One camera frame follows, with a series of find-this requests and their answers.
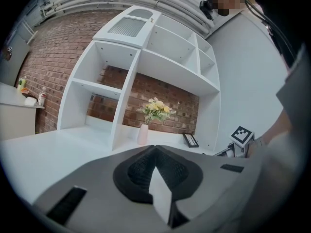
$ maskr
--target person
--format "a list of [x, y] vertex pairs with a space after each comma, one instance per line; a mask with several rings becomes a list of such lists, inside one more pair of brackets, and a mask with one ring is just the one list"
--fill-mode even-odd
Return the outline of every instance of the person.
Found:
[[[227, 16], [236, 13], [236, 10], [246, 9], [245, 0], [208, 0], [212, 8], [221, 16]], [[275, 31], [274, 28], [267, 26], [269, 35], [274, 42], [277, 50], [282, 56], [288, 71], [293, 65], [295, 58], [303, 44], [303, 30], [301, 25], [293, 18], [290, 9], [288, 9], [289, 0], [248, 0], [253, 5], [259, 5], [263, 13], [274, 22], [277, 27], [287, 38], [292, 52], [287, 46], [284, 39]], [[283, 110], [274, 123], [274, 125], [261, 136], [263, 142], [268, 145], [272, 139], [283, 132], [288, 132], [291, 129], [291, 123], [286, 112]], [[255, 144], [250, 145], [248, 157], [252, 155], [255, 149]]]

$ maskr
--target vase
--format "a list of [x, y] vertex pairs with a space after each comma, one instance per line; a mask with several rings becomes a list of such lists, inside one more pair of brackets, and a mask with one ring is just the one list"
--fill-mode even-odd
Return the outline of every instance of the vase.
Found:
[[142, 124], [137, 136], [137, 143], [139, 145], [145, 145], [147, 143], [147, 136], [148, 136], [148, 124]]

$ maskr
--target yellow flower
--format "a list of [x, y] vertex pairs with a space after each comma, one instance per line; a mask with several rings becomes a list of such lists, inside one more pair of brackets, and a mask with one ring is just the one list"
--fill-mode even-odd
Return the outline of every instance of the yellow flower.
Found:
[[156, 101], [155, 104], [157, 105], [157, 107], [159, 107], [160, 109], [163, 109], [165, 107], [165, 104], [162, 101]]
[[169, 107], [168, 107], [168, 106], [165, 106], [165, 107], [164, 107], [164, 111], [165, 111], [165, 112], [170, 112]]

